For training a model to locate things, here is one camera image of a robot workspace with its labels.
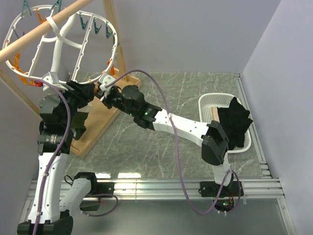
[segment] black fabric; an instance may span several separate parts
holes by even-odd
[[[242,148],[245,142],[245,133],[253,122],[248,118],[250,111],[238,103],[236,97],[231,100],[229,108],[217,109],[220,123],[229,138],[229,150],[233,150],[236,146]]]

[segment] white plastic basket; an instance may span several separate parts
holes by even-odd
[[[227,93],[207,93],[199,98],[199,114],[200,121],[211,123],[213,115],[212,107],[228,108],[234,95]],[[245,142],[243,148],[235,147],[234,150],[229,150],[228,153],[242,153],[247,151],[251,146],[251,136],[249,130],[245,133]]]

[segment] wire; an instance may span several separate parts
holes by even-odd
[[[41,215],[41,210],[42,210],[42,205],[43,205],[44,189],[45,189],[45,182],[46,182],[46,179],[47,179],[47,175],[48,175],[48,173],[50,171],[50,168],[52,166],[53,161],[55,160],[57,154],[60,152],[63,143],[67,139],[67,135],[68,135],[68,132],[69,132],[69,126],[70,126],[70,109],[69,109],[68,103],[67,103],[66,99],[64,98],[64,96],[62,95],[62,93],[58,89],[56,89],[53,85],[51,85],[50,83],[48,83],[48,82],[46,82],[46,81],[44,81],[42,79],[35,79],[35,81],[42,82],[42,83],[46,84],[47,86],[49,86],[51,89],[53,89],[56,92],[56,94],[63,101],[63,103],[65,104],[65,108],[67,110],[67,125],[66,125],[64,135],[63,135],[59,145],[55,149],[55,151],[54,151],[50,161],[48,162],[48,164],[47,164],[47,166],[45,168],[44,176],[43,176],[41,184],[40,184],[39,197],[38,197],[38,208],[37,208],[38,215],[37,215],[36,220],[35,220],[33,235],[36,235],[38,224],[40,222],[40,215]]]
[[[131,71],[128,71],[127,73],[121,75],[118,79],[116,79],[116,80],[113,81],[112,83],[106,85],[105,87],[108,88],[108,87],[114,85],[116,82],[118,82],[118,81],[121,80],[123,77],[125,77],[126,75],[128,75],[128,74],[130,74],[130,73],[132,73],[132,72],[141,72],[141,73],[147,75],[147,76],[154,82],[154,84],[156,85],[156,87],[157,87],[158,90],[160,91],[161,96],[162,96],[162,98],[163,98],[164,105],[165,105],[165,110],[166,110],[167,114],[170,114],[170,111],[169,111],[169,108],[168,108],[168,103],[167,103],[167,101],[166,101],[165,95],[164,95],[164,93],[163,93],[161,87],[159,86],[159,84],[157,83],[157,81],[156,81],[150,74],[148,74],[147,72],[145,72],[145,71],[143,71],[143,70],[131,70]],[[223,181],[222,181],[222,183],[221,183],[221,186],[220,186],[220,188],[219,188],[219,191],[218,191],[218,193],[217,193],[217,195],[216,195],[216,197],[215,197],[215,200],[214,200],[213,204],[211,205],[211,207],[210,207],[207,211],[201,212],[201,211],[199,211],[199,210],[194,206],[194,204],[192,203],[192,201],[190,200],[190,198],[189,198],[189,196],[188,196],[188,193],[187,193],[187,190],[186,190],[186,187],[185,187],[185,183],[184,183],[184,180],[183,180],[183,177],[182,177],[182,172],[181,172],[181,167],[180,167],[180,160],[179,160],[179,144],[178,144],[177,129],[176,129],[176,126],[174,125],[173,120],[172,120],[171,117],[169,118],[169,120],[170,120],[170,122],[171,122],[171,125],[172,125],[173,130],[174,130],[174,135],[175,135],[176,162],[177,162],[177,169],[178,169],[178,174],[179,174],[179,180],[180,180],[180,184],[181,184],[183,193],[184,193],[184,195],[185,195],[185,197],[186,197],[186,199],[187,199],[187,202],[188,202],[189,205],[191,206],[191,208],[194,210],[195,213],[200,214],[200,215],[208,214],[211,210],[213,210],[215,204],[217,203],[217,201],[218,201],[218,199],[219,199],[219,196],[220,196],[220,194],[221,194],[221,191],[222,191],[222,189],[223,189],[223,185],[224,185],[224,183],[225,183],[225,180],[226,180],[227,176],[229,175],[230,172],[233,172],[234,175],[235,175],[235,177],[236,177],[236,179],[237,179],[237,182],[238,182],[239,196],[238,196],[238,201],[237,201],[236,205],[235,205],[234,208],[233,208],[232,210],[230,210],[228,213],[234,211],[234,210],[237,208],[238,202],[239,202],[239,200],[240,200],[241,187],[240,187],[239,177],[238,177],[238,175],[237,175],[233,170],[228,170],[228,171],[227,171],[226,175],[225,175],[224,178],[223,178]]]
[[[67,183],[68,183],[69,185],[71,185],[71,186],[73,185],[73,182],[74,182],[73,178],[70,177],[69,175],[65,175],[65,176],[64,176],[64,181],[67,182]]]
[[[113,210],[115,210],[115,208],[117,207],[117,204],[118,204],[117,196],[115,196],[114,194],[107,194],[107,193],[93,195],[93,197],[102,197],[102,196],[112,196],[112,197],[114,197],[116,199],[116,203],[115,203],[114,207],[111,210],[109,210],[108,212],[105,212],[104,214],[89,214],[89,213],[84,212],[84,211],[82,213],[87,215],[87,216],[90,216],[90,217],[102,217],[104,215],[110,214]]]

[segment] black cable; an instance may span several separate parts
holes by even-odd
[[[73,180],[73,178],[72,177],[70,177],[69,175],[66,175],[66,176],[64,176],[64,181],[65,182],[67,182],[69,185],[73,185],[73,183],[70,183],[69,181],[67,181],[67,177],[70,179],[70,180],[72,180],[72,182],[74,182],[74,180]]]

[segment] gray marble surface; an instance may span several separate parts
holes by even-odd
[[[147,102],[164,107],[156,86],[143,74],[141,92]],[[200,120],[198,99],[205,93],[230,93],[239,96],[233,73],[154,72],[167,98],[171,113]],[[178,178],[174,135],[145,130],[133,118],[121,113],[91,151],[83,158],[71,153],[66,174],[79,171],[101,173],[103,178]],[[185,178],[213,178],[211,167],[202,160],[201,148],[179,139],[181,170]],[[241,178],[262,177],[257,153],[252,143],[244,153],[229,154],[231,167]]]

